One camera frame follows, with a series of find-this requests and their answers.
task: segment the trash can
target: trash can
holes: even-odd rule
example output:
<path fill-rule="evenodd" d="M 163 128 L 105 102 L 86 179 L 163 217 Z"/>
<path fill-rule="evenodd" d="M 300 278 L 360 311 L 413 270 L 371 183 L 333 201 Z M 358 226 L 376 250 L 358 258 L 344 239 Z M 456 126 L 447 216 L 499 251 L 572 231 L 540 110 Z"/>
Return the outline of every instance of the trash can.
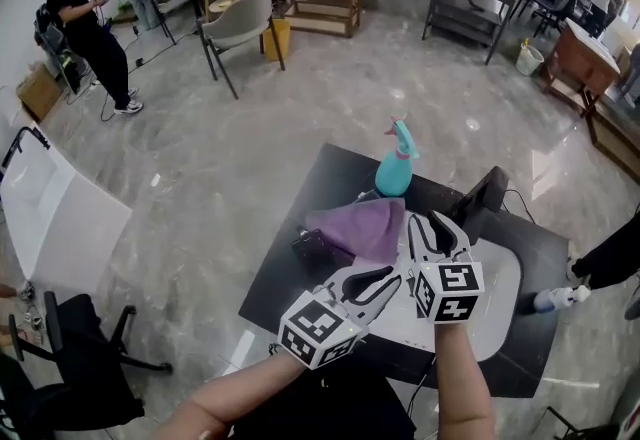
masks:
<path fill-rule="evenodd" d="M 286 21 L 284 19 L 273 19 L 273 26 L 276 30 L 278 42 L 280 43 L 280 51 L 282 52 L 282 59 L 286 60 L 287 55 L 289 54 L 291 24 L 289 24 L 289 21 Z M 276 46 L 273 43 L 273 33 L 271 33 L 271 28 L 268 28 L 263 33 L 263 38 L 264 38 L 264 49 L 267 54 L 267 58 L 269 58 L 270 61 L 278 61 L 278 53 L 276 51 Z"/>
<path fill-rule="evenodd" d="M 540 63 L 543 61 L 544 58 L 538 49 L 535 49 L 530 45 L 522 44 L 520 46 L 518 61 L 516 61 L 516 68 L 522 75 L 530 76 L 538 69 Z"/>

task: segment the black table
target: black table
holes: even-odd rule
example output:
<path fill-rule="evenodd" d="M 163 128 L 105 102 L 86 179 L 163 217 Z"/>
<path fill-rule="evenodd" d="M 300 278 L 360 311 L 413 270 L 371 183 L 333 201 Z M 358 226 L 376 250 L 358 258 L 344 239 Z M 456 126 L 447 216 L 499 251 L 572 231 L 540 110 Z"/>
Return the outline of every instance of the black table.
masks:
<path fill-rule="evenodd" d="M 240 308 L 242 317 L 277 333 L 282 314 L 302 291 L 312 290 L 330 276 L 331 271 L 306 267 L 294 254 L 291 243 L 298 238 L 297 228 L 308 212 L 347 205 L 361 192 L 373 189 L 379 164 L 333 145 L 322 147 Z M 404 198 L 408 210 L 424 215 L 430 209 L 445 213 L 462 196 L 414 176 Z M 513 251 L 522 278 L 507 338 L 480 367 L 492 396 L 532 397 L 549 356 L 558 316 L 557 312 L 532 314 L 531 302 L 537 292 L 564 285 L 568 241 L 504 211 L 489 215 L 481 237 Z M 434 355 L 368 335 L 352 356 L 366 359 L 387 377 L 417 384 Z M 434 373 L 425 385 L 437 388 Z"/>

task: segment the fiducial marker cube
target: fiducial marker cube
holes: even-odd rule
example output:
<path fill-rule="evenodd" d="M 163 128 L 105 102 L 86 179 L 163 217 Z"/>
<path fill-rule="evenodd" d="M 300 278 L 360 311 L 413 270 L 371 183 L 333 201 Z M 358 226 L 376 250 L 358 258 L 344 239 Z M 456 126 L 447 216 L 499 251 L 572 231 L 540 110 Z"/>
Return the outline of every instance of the fiducial marker cube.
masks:
<path fill-rule="evenodd" d="M 468 321 L 484 293 L 480 262 L 417 262 L 414 296 L 431 323 Z"/>
<path fill-rule="evenodd" d="M 305 291 L 282 316 L 278 343 L 309 369 L 317 369 L 351 353 L 366 333 Z"/>

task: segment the black pants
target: black pants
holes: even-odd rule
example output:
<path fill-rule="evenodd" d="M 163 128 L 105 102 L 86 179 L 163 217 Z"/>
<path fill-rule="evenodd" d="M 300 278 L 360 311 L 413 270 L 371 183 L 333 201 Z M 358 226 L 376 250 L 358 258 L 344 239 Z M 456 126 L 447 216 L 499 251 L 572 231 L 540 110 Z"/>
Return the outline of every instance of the black pants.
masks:
<path fill-rule="evenodd" d="M 624 282 L 640 269 L 640 214 L 614 232 L 606 241 L 578 259 L 573 272 L 579 278 L 591 275 L 589 286 L 602 289 Z"/>
<path fill-rule="evenodd" d="M 604 23 L 607 20 L 607 12 L 601 10 L 596 5 L 591 5 L 591 15 L 587 19 L 584 29 L 594 38 L 598 38 L 604 29 Z"/>
<path fill-rule="evenodd" d="M 235 424 L 237 440 L 413 440 L 415 426 L 382 375 L 354 355 L 296 381 Z"/>
<path fill-rule="evenodd" d="M 100 26 L 84 36 L 69 36 L 69 46 L 82 56 L 111 95 L 117 109 L 129 104 L 127 55 L 116 38 Z"/>

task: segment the yellow bin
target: yellow bin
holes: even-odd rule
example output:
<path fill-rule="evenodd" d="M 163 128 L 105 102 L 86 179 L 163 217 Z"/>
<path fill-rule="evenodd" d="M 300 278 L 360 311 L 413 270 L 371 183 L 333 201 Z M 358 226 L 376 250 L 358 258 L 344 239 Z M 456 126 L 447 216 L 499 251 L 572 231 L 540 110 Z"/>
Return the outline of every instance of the yellow bin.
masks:
<path fill-rule="evenodd" d="M 282 59 L 286 60 L 289 54 L 289 40 L 291 39 L 291 24 L 284 19 L 273 19 L 273 26 L 276 29 L 276 35 L 278 42 L 280 43 L 280 51 L 282 52 Z M 273 43 L 273 33 L 271 28 L 264 32 L 264 49 L 267 53 L 267 58 L 271 61 L 278 61 L 278 53 L 276 46 Z"/>

